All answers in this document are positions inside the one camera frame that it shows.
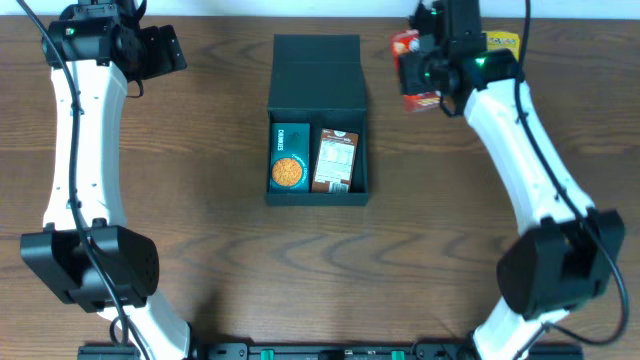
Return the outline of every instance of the wooden table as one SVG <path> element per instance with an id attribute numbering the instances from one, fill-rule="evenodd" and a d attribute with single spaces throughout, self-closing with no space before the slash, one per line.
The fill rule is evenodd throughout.
<path id="1" fill-rule="evenodd" d="M 389 52 L 402 19 L 145 18 L 173 24 L 186 71 L 145 83 L 122 116 L 129 227 L 158 246 L 160 289 L 207 341 L 412 342 L 462 337 L 500 297 L 517 237 L 494 166 L 463 119 L 406 114 Z M 487 20 L 519 31 L 521 20 Z M 370 92 L 371 201 L 268 208 L 263 194 L 273 34 L 360 34 Z M 599 208 L 627 225 L 620 256 L 635 316 L 591 359 L 640 350 L 640 23 L 533 23 L 526 72 L 539 115 Z M 53 178 L 55 103 L 40 35 L 0 18 L 0 358 L 75 358 L 108 323 L 64 306 L 24 265 Z M 131 86 L 130 92 L 137 90 Z M 605 336 L 614 285 L 566 325 Z"/>

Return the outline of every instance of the teal box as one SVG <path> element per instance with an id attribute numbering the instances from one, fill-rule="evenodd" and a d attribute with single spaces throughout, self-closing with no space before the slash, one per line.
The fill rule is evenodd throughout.
<path id="1" fill-rule="evenodd" d="M 271 125 L 271 192 L 309 192 L 309 134 L 309 124 Z"/>

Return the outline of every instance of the barcode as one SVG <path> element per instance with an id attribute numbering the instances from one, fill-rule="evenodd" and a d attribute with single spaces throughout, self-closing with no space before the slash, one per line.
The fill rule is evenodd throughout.
<path id="1" fill-rule="evenodd" d="M 342 183 L 329 183 L 329 193 L 347 193 L 349 185 Z"/>

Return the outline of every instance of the round cookie picture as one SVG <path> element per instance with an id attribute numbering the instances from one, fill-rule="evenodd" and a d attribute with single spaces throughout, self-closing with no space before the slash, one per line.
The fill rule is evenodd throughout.
<path id="1" fill-rule="evenodd" d="M 273 165 L 271 177 L 280 186 L 294 186 L 302 178 L 302 166 L 296 159 L 280 159 Z"/>

